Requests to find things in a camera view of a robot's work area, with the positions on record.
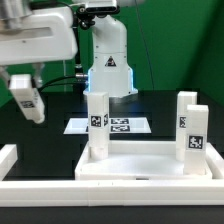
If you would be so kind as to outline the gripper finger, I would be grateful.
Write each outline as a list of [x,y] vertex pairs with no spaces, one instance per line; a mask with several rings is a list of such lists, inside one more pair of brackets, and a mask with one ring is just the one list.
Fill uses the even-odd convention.
[[40,88],[43,85],[42,72],[44,69],[44,64],[43,63],[34,63],[33,69],[34,69],[34,76],[32,78],[33,86],[36,88]]
[[0,78],[4,81],[6,86],[9,86],[10,75],[4,66],[0,66]]

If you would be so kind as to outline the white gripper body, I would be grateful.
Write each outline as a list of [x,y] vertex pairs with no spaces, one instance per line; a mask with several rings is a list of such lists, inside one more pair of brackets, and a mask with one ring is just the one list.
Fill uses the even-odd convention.
[[77,44],[68,7],[34,10],[19,31],[0,31],[0,65],[72,59]]

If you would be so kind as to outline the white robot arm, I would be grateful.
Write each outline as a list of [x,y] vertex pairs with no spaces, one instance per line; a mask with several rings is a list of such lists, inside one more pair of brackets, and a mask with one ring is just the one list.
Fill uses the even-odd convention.
[[114,18],[123,7],[145,0],[0,0],[0,78],[14,98],[30,102],[42,88],[41,70],[49,61],[78,55],[75,27],[91,29],[93,65],[86,94],[111,98],[135,94],[133,70],[127,62],[127,30]]

